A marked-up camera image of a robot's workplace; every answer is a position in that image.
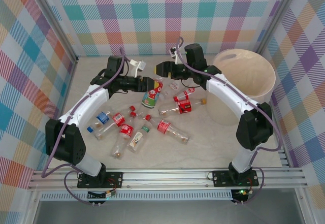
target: plaid fabric backdrop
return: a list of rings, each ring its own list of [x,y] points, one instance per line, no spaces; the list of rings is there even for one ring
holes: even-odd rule
[[[47,0],[77,54],[165,54],[183,36],[205,53],[253,49],[281,0]]]
[[[325,217],[325,0],[293,0],[264,56],[277,75],[272,96],[285,143]]]
[[[0,0],[0,223],[16,223],[45,159],[72,62],[35,0]]]

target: red bottle label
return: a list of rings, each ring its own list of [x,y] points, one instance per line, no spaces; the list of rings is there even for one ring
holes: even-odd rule
[[[191,102],[189,100],[178,101],[179,114],[187,113],[192,111]]]
[[[120,129],[121,134],[126,134],[131,137],[133,132],[133,127],[127,124],[123,124]]]
[[[162,132],[163,134],[166,133],[167,131],[167,128],[169,127],[171,123],[168,122],[168,121],[165,121],[165,120],[161,120],[158,127],[157,127],[157,130]]]
[[[120,113],[116,113],[112,117],[113,121],[116,123],[117,126],[121,126],[123,122],[125,122],[124,117]]]

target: crushed plastic bottle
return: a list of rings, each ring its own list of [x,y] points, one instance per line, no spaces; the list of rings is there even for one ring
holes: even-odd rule
[[[158,108],[158,111],[160,116],[168,117],[172,115],[191,112],[196,108],[198,108],[199,106],[205,105],[206,103],[207,103],[206,99],[182,100],[182,101],[163,104]]]
[[[146,116],[146,120],[150,122],[159,132],[173,137],[180,143],[187,144],[189,135],[176,128],[170,122],[162,119],[161,117],[152,117],[150,115]]]
[[[127,148],[133,153],[138,153],[143,147],[144,143],[147,141],[150,129],[151,124],[146,121],[142,128],[140,128],[128,141]]]
[[[150,109],[153,109],[159,98],[161,89],[163,88],[163,78],[155,78],[155,89],[147,91],[144,93],[141,106],[137,111],[137,115],[140,118],[145,118]]]
[[[88,122],[87,130],[93,133],[95,130],[99,130],[103,125],[110,120],[109,115],[112,114],[112,109],[108,108],[105,111],[101,111],[96,117],[92,118]]]
[[[191,88],[187,88],[181,92],[178,92],[175,96],[174,96],[174,101],[183,101],[183,100],[188,100],[190,97],[193,96],[193,94],[195,93],[196,89],[191,87]]]
[[[130,117],[125,120],[122,124],[116,143],[112,149],[112,156],[115,158],[121,158],[123,151],[127,145],[128,140],[132,136],[134,130],[134,118],[136,117],[135,112],[130,113]]]
[[[184,89],[184,85],[179,80],[175,80],[174,82],[170,83],[168,86],[164,86],[164,88],[161,90],[159,98],[163,100],[168,100],[183,89]]]
[[[106,122],[104,127],[99,128],[94,132],[95,137],[98,140],[103,139],[109,132],[113,131],[114,129],[120,127],[122,123],[126,120],[126,118],[129,116],[129,114],[133,111],[135,111],[134,106],[130,106],[127,109],[124,109],[115,115],[111,117],[111,120],[109,122]]]

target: metal rail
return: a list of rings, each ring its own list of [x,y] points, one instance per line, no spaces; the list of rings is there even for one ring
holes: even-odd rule
[[[194,189],[240,189],[240,187],[214,187],[207,178],[213,170],[227,170],[226,168],[206,169],[107,169],[107,171],[122,171],[123,184],[119,191],[128,190],[194,190]],[[65,190],[63,179],[69,168],[58,170],[43,179],[41,171],[36,171],[30,182],[29,189],[33,191]],[[299,188],[307,187],[307,181],[301,168],[263,168],[265,185],[263,188]],[[100,188],[77,188],[77,176],[71,174],[67,178],[67,185],[71,190],[103,190]]]

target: gray floor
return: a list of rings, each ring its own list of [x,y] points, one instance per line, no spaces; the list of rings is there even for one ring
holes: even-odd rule
[[[244,206],[230,201],[112,201],[92,208],[76,201],[41,202],[34,224],[300,224],[293,189],[264,189]]]
[[[171,59],[166,55],[132,56],[129,58],[147,62],[145,71],[140,73],[142,76],[153,76],[156,64]],[[209,63],[212,63],[213,58],[213,55],[206,56]],[[107,57],[80,58],[64,109],[65,113],[84,95],[92,78],[106,65]],[[206,92],[202,88],[199,89],[200,92],[196,94],[198,99],[206,96]],[[110,106],[116,111],[130,105],[137,108],[142,97],[143,93],[135,92],[114,94],[102,108]],[[164,102],[158,100],[156,107],[162,103]],[[154,108],[150,114],[158,115],[158,110]],[[115,143],[118,130],[101,141],[98,141],[86,129],[83,129],[81,133],[87,153],[104,163],[107,168],[222,168],[228,167],[240,147],[236,139],[238,125],[217,124],[209,117],[205,106],[201,106],[191,113],[168,117],[167,120],[190,134],[191,139],[187,145],[180,144],[157,130],[151,130],[148,141],[139,154],[126,150],[124,157],[114,159],[110,156],[110,151]],[[143,123],[143,121],[136,120],[136,130],[142,127]],[[271,137],[265,146],[275,148],[274,138]],[[54,168],[61,164],[62,162],[53,159],[50,167]],[[281,162],[277,152],[261,151],[253,165],[281,167]]]

